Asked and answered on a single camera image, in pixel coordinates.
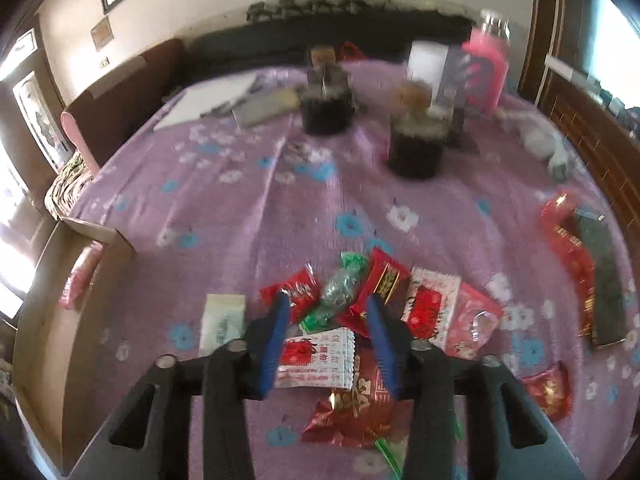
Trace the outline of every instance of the candy wrapper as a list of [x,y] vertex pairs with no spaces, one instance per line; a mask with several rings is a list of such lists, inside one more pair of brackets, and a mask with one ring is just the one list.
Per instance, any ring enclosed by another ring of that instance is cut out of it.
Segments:
[[575,236],[574,212],[576,199],[563,193],[542,209],[541,219],[546,238],[553,252],[574,280],[576,294],[582,302],[581,336],[591,336],[595,306],[595,263],[589,251]]
[[571,413],[572,396],[569,372],[558,362],[549,370],[520,382],[546,413],[551,422],[557,422]]
[[366,324],[367,298],[373,293],[378,293],[384,303],[388,304],[399,283],[408,276],[409,271],[403,265],[379,247],[374,247],[370,255],[369,275],[360,289],[358,299],[347,312],[340,315],[338,321],[354,332],[369,337]]
[[[412,269],[402,320],[409,324],[414,336],[429,339],[438,348],[444,349],[461,283],[459,276],[420,267]],[[434,293],[440,295],[439,309],[438,296]]]
[[276,388],[351,389],[354,355],[353,332],[346,328],[285,339]]
[[369,447],[391,429],[396,402],[382,384],[371,349],[359,349],[351,390],[334,390],[319,400],[316,413],[302,433],[303,442]]
[[471,285],[460,286],[456,308],[445,338],[444,352],[453,357],[475,359],[500,324],[502,309]]
[[311,265],[306,264],[287,281],[266,286],[260,291],[265,305],[271,305],[276,293],[284,292],[291,302],[291,322],[298,323],[318,302],[320,284]]
[[360,253],[343,252],[342,267],[324,284],[320,305],[300,322],[306,334],[326,330],[332,318],[340,314],[355,300],[360,279],[369,266],[369,259]]

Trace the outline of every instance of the paper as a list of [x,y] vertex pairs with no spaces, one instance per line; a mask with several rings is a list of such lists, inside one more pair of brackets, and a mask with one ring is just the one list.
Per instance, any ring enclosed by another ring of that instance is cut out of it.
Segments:
[[158,124],[154,131],[174,124],[197,121],[202,114],[224,103],[234,104],[242,98],[254,84],[257,72],[220,77],[190,86],[171,111]]
[[200,357],[244,333],[246,298],[241,294],[207,294],[200,327]]
[[276,388],[315,386],[351,390],[354,356],[354,336],[347,328],[285,339]]

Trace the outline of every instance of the plastic bag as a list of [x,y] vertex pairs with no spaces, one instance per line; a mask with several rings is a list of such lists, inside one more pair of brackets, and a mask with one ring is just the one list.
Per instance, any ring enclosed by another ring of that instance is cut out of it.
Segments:
[[73,308],[76,300],[87,289],[100,263],[103,248],[100,242],[94,241],[82,249],[62,290],[62,296],[60,296],[62,306]]

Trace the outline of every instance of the window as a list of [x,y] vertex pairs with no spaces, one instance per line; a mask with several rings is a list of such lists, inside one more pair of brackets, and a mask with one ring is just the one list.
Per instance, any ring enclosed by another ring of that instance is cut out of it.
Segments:
[[593,0],[591,75],[625,108],[640,106],[640,36],[611,0]]
[[14,47],[11,49],[11,52],[9,52],[4,63],[0,65],[0,81],[3,81],[5,77],[13,72],[20,63],[37,49],[38,43],[36,42],[35,31],[31,29],[18,38],[18,41],[15,42]]

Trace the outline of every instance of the red candy wrapper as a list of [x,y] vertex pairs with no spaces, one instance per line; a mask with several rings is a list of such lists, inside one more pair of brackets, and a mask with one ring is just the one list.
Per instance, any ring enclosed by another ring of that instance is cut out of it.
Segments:
[[310,264],[306,264],[286,282],[266,286],[260,291],[265,305],[271,305],[278,292],[284,292],[291,302],[291,322],[299,323],[320,298],[320,283]]
[[574,280],[575,291],[582,301],[581,336],[591,336],[595,304],[595,263],[589,251],[573,233],[573,215],[577,201],[570,193],[562,193],[542,209],[542,226],[553,252]]
[[369,447],[389,433],[396,402],[382,384],[382,375],[371,349],[358,350],[351,390],[332,390],[319,400],[303,442],[327,442],[334,446]]
[[415,293],[414,306],[407,324],[414,337],[429,339],[433,336],[442,304],[442,294],[419,286]]
[[363,283],[358,299],[349,309],[338,316],[341,325],[369,337],[366,323],[366,301],[373,293],[379,293],[385,304],[389,302],[398,284],[409,276],[405,266],[397,262],[379,247],[374,247],[369,256],[370,271]]
[[499,325],[501,317],[500,306],[480,294],[471,285],[463,283],[458,292],[453,319],[445,338],[445,354],[463,359],[475,359],[479,349],[489,341],[491,334]]
[[549,370],[520,382],[546,413],[551,422],[557,422],[571,413],[572,396],[569,372],[558,362]]

